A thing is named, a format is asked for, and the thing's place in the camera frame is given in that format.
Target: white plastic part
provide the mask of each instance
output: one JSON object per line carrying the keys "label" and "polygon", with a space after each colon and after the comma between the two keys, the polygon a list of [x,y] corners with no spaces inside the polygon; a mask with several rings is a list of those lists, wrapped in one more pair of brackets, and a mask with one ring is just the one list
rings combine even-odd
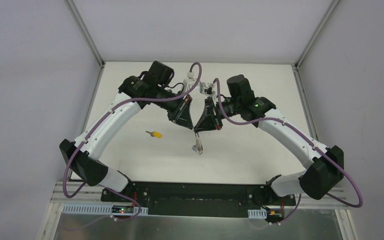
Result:
{"label": "white plastic part", "polygon": [[[89,131],[93,126],[108,112],[112,113],[111,110],[114,106],[122,101],[128,100],[130,97],[125,93],[117,93],[112,100],[111,104],[103,111],[102,115],[80,136],[74,139],[75,146],[78,147],[80,142],[83,141]],[[107,147],[108,143],[113,139],[113,137],[118,133],[122,126],[135,114],[141,110],[141,107],[137,102],[128,102],[119,108],[117,108],[112,114],[110,114],[93,132],[90,138],[87,140],[87,143],[83,145],[80,149],[82,152],[87,151],[89,157],[98,160],[104,149]]]}
{"label": "white plastic part", "polygon": [[[288,119],[278,110],[271,109],[265,113],[266,118],[277,118],[291,124]],[[284,145],[295,157],[301,162],[304,168],[308,169],[313,164],[313,158],[320,158],[322,155],[313,150],[312,147],[296,132],[290,129],[288,126],[276,122],[274,120],[265,120],[258,123],[258,127],[268,134],[272,135],[282,145]],[[308,139],[320,148],[322,151],[326,151],[326,145],[316,141],[310,136],[304,134]]]}
{"label": "white plastic part", "polygon": [[125,189],[127,183],[129,183],[129,180],[123,174],[109,167],[105,177],[98,184],[116,192],[121,192]]}
{"label": "white plastic part", "polygon": [[188,91],[189,89],[192,88],[192,86],[195,84],[197,80],[194,78],[194,73],[193,72],[190,72],[188,71],[187,72],[187,78],[183,79],[183,85],[184,85],[184,88],[183,88],[183,93],[185,93],[186,91]]}
{"label": "white plastic part", "polygon": [[297,172],[294,174],[280,176],[271,183],[271,189],[279,196],[284,197],[292,194],[303,194],[304,190],[300,186],[300,180],[298,179],[304,175],[306,171]]}
{"label": "white plastic part", "polygon": [[248,218],[249,219],[266,219],[267,211],[264,208],[248,210]]}
{"label": "white plastic part", "polygon": [[187,78],[188,79],[193,79],[194,78],[194,72],[193,71],[188,71],[187,72]]}

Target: metal frame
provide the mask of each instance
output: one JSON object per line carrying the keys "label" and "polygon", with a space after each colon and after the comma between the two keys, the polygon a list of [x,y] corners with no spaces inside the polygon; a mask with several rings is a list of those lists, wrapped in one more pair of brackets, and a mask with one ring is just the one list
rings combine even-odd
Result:
{"label": "metal frame", "polygon": [[86,42],[87,46],[89,47],[98,64],[103,67],[104,60],[102,59],[101,54],[99,53],[98,48],[95,45],[94,40],[92,39],[91,34],[89,33],[88,28],[86,27],[85,22],[83,21],[82,16],[80,15],[79,10],[76,7],[76,4],[74,3],[74,0],[64,0],[64,2],[67,4],[67,8],[73,17],[73,20],[77,25],[78,30],[83,36],[84,41]]}
{"label": "metal frame", "polygon": [[359,240],[350,210],[337,209],[335,213],[343,240]]}
{"label": "metal frame", "polygon": [[332,0],[329,4],[329,7],[327,8],[326,12],[324,13],[323,17],[321,18],[320,22],[318,23],[317,27],[315,28],[310,40],[308,41],[307,45],[304,48],[304,51],[301,53],[301,56],[299,57],[298,62],[296,63],[296,67],[299,70],[301,65],[303,64],[304,60],[308,56],[310,50],[314,47],[314,45],[317,42],[317,39],[320,37],[320,35],[323,32],[323,29],[325,29],[329,19],[337,9],[338,5],[341,3],[342,0]]}
{"label": "metal frame", "polygon": [[60,221],[61,212],[63,211],[64,203],[51,202],[48,206],[45,220],[42,224],[40,232],[36,239],[38,240],[53,240],[57,231],[58,222]]}

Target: purple cable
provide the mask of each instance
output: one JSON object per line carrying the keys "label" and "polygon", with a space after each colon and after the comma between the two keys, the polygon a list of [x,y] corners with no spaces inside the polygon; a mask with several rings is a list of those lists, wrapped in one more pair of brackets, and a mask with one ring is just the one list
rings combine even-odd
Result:
{"label": "purple cable", "polygon": [[[251,121],[246,121],[246,122],[237,122],[237,121],[233,121],[232,119],[230,119],[228,117],[228,115],[226,114],[225,110],[223,109],[223,105],[222,105],[222,97],[221,97],[221,91],[220,91],[220,81],[218,78],[214,79],[213,83],[217,83],[217,99],[218,99],[218,106],[221,110],[221,113],[223,114],[224,118],[226,118],[227,121],[229,121],[230,123],[232,124],[235,124],[235,125],[248,125],[248,124],[253,124],[253,123],[257,123],[257,122],[260,122],[260,121],[266,121],[266,120],[272,120],[272,121],[276,121],[276,122],[279,122],[281,124],[284,123],[284,121],[280,120],[279,118],[274,118],[274,117],[261,117],[261,118],[258,118],[258,119],[254,119],[254,120],[251,120]],[[288,126],[290,129],[292,129],[295,133],[297,133],[301,138],[303,138],[312,148],[314,147],[314,143],[308,139],[308,137],[306,137],[302,132],[300,132],[296,127],[292,126],[291,124],[285,122],[284,123],[285,126]],[[320,148],[318,148],[317,146],[314,147],[314,149],[319,153],[321,154],[325,159],[327,159],[329,161],[329,163],[331,163],[333,166],[335,166],[335,168],[337,168],[345,177],[346,179],[348,179],[348,181],[351,183],[352,187],[354,188],[355,192],[357,193],[357,197],[358,197],[358,204],[352,204],[352,203],[349,203],[345,200],[342,200],[340,199],[339,197],[337,196],[334,196],[330,193],[326,193],[326,195],[328,195],[329,197],[347,205],[347,206],[350,206],[350,207],[353,207],[353,208],[361,208],[363,206],[363,196],[362,196],[362,193],[360,192],[360,189],[359,187],[357,186],[357,183],[353,180],[353,178],[342,168],[340,167],[336,162],[334,162],[330,157],[328,157],[322,150],[320,150]]]}
{"label": "purple cable", "polygon": [[[196,82],[193,84],[193,86],[187,90],[186,92],[178,95],[178,96],[174,96],[174,97],[169,97],[169,98],[147,98],[147,97],[136,97],[136,98],[131,98],[131,99],[127,99],[127,100],[124,100],[118,104],[116,104],[113,108],[111,108],[111,110],[114,112],[117,108],[119,108],[120,106],[122,106],[123,104],[126,104],[126,103],[130,103],[130,102],[138,102],[138,101],[146,101],[146,102],[152,102],[152,103],[155,103],[155,102],[169,102],[169,101],[174,101],[174,100],[177,100],[177,99],[181,99],[183,98],[184,96],[188,95],[190,92],[192,92],[194,90],[194,88],[198,85],[198,83],[200,82],[201,80],[201,74],[203,73],[203,67],[201,66],[201,63],[199,62],[194,62],[191,66],[190,66],[190,72],[192,72],[192,70],[194,69],[195,66],[199,67],[199,72],[198,72],[198,77],[196,78]],[[111,113],[110,112],[107,112],[101,119],[99,119],[99,121],[92,127],[92,129],[89,131],[89,133],[86,135],[86,137],[84,137],[84,139],[87,141],[91,135],[95,132],[95,130],[102,124],[102,122],[110,115]],[[63,177],[63,180],[62,180],[62,192],[64,193],[64,196],[66,198],[73,198],[79,191],[80,189],[83,188],[83,186],[86,184],[85,182],[80,185],[80,187],[72,194],[72,195],[69,195],[69,193],[67,192],[67,178],[68,178],[68,174],[69,174],[69,169],[70,169],[70,166],[74,160],[74,157],[77,155],[77,153],[80,151],[80,149],[82,149],[83,145],[85,144],[84,141],[82,141],[78,147],[74,150],[74,152],[72,153],[72,155],[70,156],[70,159],[68,160],[67,162],[67,166],[65,167],[65,171],[64,171],[64,177]]]}

